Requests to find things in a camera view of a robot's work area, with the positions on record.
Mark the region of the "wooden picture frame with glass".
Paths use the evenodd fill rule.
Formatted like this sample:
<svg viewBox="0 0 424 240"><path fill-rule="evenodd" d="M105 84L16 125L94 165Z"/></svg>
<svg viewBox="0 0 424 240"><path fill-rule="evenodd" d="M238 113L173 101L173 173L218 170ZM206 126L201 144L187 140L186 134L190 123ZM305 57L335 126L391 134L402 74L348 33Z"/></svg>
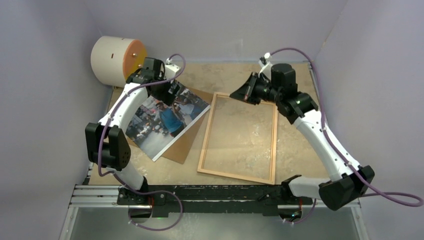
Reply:
<svg viewBox="0 0 424 240"><path fill-rule="evenodd" d="M278 115L272 102L251 105L215 92L197 171L274 185Z"/></svg>

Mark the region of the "glossy printed photo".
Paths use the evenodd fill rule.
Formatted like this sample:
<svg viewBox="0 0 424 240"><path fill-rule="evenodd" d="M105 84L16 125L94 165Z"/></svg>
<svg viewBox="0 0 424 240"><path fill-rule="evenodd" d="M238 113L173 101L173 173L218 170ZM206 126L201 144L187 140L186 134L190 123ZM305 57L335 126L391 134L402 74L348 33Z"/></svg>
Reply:
<svg viewBox="0 0 424 240"><path fill-rule="evenodd" d="M167 91L151 93L138 107L126 135L155 162L209 109L209 103L174 80Z"/></svg>

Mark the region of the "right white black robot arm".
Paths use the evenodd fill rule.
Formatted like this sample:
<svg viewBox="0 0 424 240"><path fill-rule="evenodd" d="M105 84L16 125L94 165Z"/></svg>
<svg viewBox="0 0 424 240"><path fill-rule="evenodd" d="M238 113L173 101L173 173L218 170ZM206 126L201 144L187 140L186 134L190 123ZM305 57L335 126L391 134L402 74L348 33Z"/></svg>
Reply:
<svg viewBox="0 0 424 240"><path fill-rule="evenodd" d="M321 124L322 113L313 98L298 90L296 72L290 64L267 64L260 72L252 72L246 82L232 92L230 98L251 105L274 103L278 112L287 118L307 139L324 165L328 178L309 178L295 175L281 183L280 196L288 204L300 197L321 200L336 211L361 197L375 172L369 165L361 166L349 153L333 146L339 141Z"/></svg>

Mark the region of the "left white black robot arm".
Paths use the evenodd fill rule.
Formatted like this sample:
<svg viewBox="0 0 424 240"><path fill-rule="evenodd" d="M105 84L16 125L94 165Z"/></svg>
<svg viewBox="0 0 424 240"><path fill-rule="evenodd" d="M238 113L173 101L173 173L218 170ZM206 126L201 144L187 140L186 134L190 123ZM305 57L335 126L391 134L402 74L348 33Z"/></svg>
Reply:
<svg viewBox="0 0 424 240"><path fill-rule="evenodd" d="M138 205L149 199L147 179L139 174L131 163L131 148L125 132L137 109L150 96L166 99L174 81L184 72L186 62L178 66L172 62L174 54L162 61L145 57L144 62L125 80L118 100L98 122L85 127L88 159L97 165L100 177L108 175L127 190L129 197Z"/></svg>

